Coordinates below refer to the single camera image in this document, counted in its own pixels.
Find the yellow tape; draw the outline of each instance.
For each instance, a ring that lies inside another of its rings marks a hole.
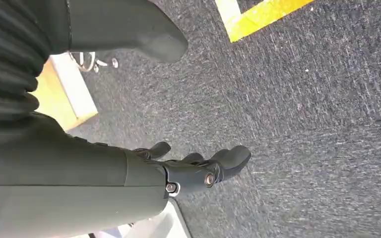
[[[243,14],[240,14],[237,0],[216,0],[215,2],[230,42],[235,42],[313,1],[264,0]]]

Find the prosthetic hand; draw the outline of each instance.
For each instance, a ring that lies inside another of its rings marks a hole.
[[[0,0],[0,237],[69,237],[152,217],[169,196],[236,175],[250,152],[160,162],[170,146],[135,151],[89,143],[35,113],[50,54],[134,48],[175,62],[187,41],[146,0]]]

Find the white object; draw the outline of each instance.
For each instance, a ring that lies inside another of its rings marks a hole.
[[[56,74],[77,118],[97,114],[97,108],[78,67],[68,53],[50,56]]]
[[[173,199],[154,218],[139,221],[125,238],[191,238],[182,214]]]

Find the metal screw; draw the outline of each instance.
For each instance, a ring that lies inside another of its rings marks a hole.
[[[207,174],[205,177],[205,184],[211,186],[214,184],[215,176],[213,174]]]
[[[114,68],[118,68],[119,67],[119,62],[116,58],[113,58],[112,59],[112,65]]]
[[[96,64],[94,65],[94,72],[96,72],[96,73],[100,72],[100,68]]]
[[[169,193],[173,193],[173,192],[175,192],[175,191],[176,191],[176,188],[177,188],[177,186],[176,186],[176,184],[174,184],[174,183],[168,183],[168,184],[166,185],[166,191],[168,191]]]

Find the grey carpet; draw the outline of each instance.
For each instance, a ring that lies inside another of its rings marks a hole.
[[[84,75],[100,114],[72,133],[166,140],[168,159],[249,146],[241,175],[179,199],[194,238],[381,237],[381,0],[316,0],[234,44],[214,0],[156,3],[189,51],[109,53],[119,69]]]

